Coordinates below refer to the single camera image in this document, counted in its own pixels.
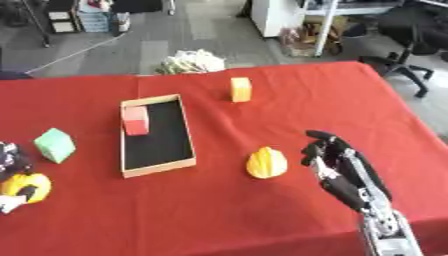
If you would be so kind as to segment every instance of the wooden tray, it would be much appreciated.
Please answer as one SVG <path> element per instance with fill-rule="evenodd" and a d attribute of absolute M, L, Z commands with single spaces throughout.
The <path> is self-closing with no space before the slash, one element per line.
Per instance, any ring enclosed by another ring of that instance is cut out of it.
<path fill-rule="evenodd" d="M 121 103 L 121 109 L 131 106 L 148 108 L 149 134 L 128 136 L 121 126 L 121 172 L 125 178 L 196 165 L 180 95 Z"/>

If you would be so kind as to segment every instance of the gray carpet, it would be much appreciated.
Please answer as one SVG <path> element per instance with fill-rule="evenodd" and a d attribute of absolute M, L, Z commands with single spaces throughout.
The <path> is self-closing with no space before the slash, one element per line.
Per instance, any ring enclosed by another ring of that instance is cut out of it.
<path fill-rule="evenodd" d="M 248 19 L 236 19 L 245 0 L 178 0 L 175 16 L 165 12 L 132 15 L 129 33 L 104 46 L 32 73 L 36 77 L 91 74 L 154 74 L 154 67 L 177 50 L 205 49 L 226 59 L 227 67 L 356 60 L 359 55 L 385 56 L 401 50 L 390 39 L 370 35 L 344 40 L 343 54 L 322 58 L 285 57 L 276 40 L 263 40 Z M 28 71 L 111 39 L 107 33 L 52 36 L 52 47 L 41 48 L 32 28 L 0 25 L 4 68 Z M 432 67 L 424 99 L 413 97 L 417 87 L 406 78 L 388 78 L 409 107 L 441 137 L 448 137 L 448 63 L 439 56 L 413 57 L 411 62 Z"/>

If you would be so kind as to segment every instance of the red tablecloth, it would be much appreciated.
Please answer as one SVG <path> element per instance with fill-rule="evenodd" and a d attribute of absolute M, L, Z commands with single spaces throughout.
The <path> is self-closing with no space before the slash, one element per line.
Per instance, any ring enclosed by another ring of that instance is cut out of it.
<path fill-rule="evenodd" d="M 251 102 L 229 101 L 235 76 L 251 79 Z M 121 178 L 120 101 L 173 93 L 197 166 Z M 0 95 L 0 139 L 24 145 L 54 186 L 46 201 L 0 217 L 2 255 L 362 255 L 356 215 L 299 164 L 306 129 L 364 152 L 427 255 L 448 252 L 447 147 L 362 64 L 1 82 Z M 60 165 L 32 145 L 51 127 L 77 145 Z M 256 180 L 245 162 L 265 145 L 289 169 Z"/>

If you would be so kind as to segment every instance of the crumpled paper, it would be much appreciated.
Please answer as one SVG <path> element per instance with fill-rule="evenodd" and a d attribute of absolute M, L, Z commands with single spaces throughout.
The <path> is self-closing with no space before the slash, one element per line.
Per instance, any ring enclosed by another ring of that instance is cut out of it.
<path fill-rule="evenodd" d="M 156 71 L 160 74 L 207 73 L 225 69 L 225 60 L 214 56 L 211 52 L 178 51 L 176 55 L 167 57 Z"/>

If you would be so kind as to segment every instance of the red cube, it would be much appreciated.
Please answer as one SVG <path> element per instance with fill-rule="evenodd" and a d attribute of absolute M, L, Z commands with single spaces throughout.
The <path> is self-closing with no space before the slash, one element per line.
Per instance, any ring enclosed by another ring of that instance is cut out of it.
<path fill-rule="evenodd" d="M 125 107 L 122 110 L 122 118 L 127 135 L 145 135 L 149 133 L 149 117 L 146 106 Z"/>

